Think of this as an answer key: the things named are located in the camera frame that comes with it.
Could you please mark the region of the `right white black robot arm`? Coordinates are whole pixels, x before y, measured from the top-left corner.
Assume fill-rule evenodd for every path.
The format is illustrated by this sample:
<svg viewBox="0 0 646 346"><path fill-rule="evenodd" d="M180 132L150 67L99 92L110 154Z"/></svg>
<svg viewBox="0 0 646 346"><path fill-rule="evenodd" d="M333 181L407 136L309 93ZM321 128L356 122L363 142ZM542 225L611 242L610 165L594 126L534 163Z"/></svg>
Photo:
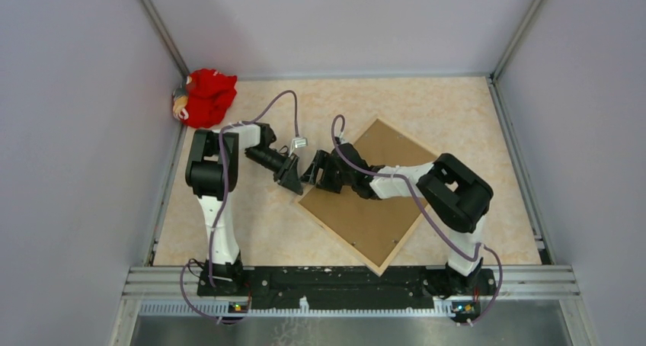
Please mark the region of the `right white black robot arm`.
<svg viewBox="0 0 646 346"><path fill-rule="evenodd" d="M443 153L432 162L414 166L369 165L353 144L335 137L330 152L319 149L300 180L340 193L350 187L366 200L410 197L437 229L429 205L449 229L441 239L449 246L446 282L452 292L467 294L477 285L481 267L481 228L494 196L492 187L454 155Z"/></svg>

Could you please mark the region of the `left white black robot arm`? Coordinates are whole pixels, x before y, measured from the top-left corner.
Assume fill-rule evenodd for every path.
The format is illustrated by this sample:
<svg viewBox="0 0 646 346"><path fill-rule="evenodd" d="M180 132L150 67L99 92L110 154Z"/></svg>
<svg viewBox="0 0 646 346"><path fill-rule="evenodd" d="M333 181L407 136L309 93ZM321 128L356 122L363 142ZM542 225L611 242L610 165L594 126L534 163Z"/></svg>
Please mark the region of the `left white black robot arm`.
<svg viewBox="0 0 646 346"><path fill-rule="evenodd" d="M208 239L207 280L226 295L244 286L240 248L235 239L228 200L238 182L239 155L269 170L273 181L295 194L303 194L299 157L291 148L274 149L277 140L267 123L236 124L221 130L196 130L190 146L185 181L203 211Z"/></svg>

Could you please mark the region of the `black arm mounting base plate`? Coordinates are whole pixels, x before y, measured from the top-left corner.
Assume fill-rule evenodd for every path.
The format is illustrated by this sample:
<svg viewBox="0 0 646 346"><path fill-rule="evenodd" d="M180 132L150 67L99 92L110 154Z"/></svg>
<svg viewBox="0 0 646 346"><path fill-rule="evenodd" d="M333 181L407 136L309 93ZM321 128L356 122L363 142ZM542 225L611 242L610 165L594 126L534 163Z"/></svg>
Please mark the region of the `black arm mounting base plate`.
<svg viewBox="0 0 646 346"><path fill-rule="evenodd" d="M244 268L232 281L210 283L203 271L198 296L240 296L253 310L296 309L305 299L313 310L430 309L440 300L491 296L494 272L481 269L467 279L449 268L394 266L381 275L363 267Z"/></svg>

